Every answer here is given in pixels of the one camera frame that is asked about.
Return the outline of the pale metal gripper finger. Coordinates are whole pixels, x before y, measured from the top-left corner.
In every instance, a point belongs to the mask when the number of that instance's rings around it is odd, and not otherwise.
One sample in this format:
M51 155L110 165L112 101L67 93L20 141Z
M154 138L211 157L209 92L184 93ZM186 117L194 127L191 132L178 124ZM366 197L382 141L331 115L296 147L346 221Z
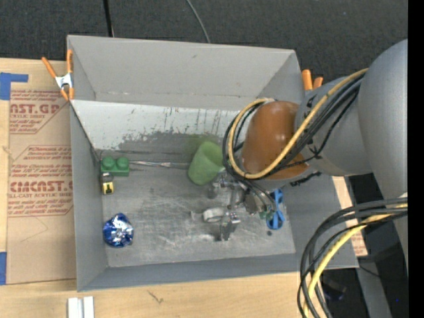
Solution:
M231 186L231 180L226 174L219 174L209 184L207 190L207 198L215 199L222 189L229 188Z
M236 212L225 212L219 225L219 240L229 240L230 236L236 231L240 222L241 220Z

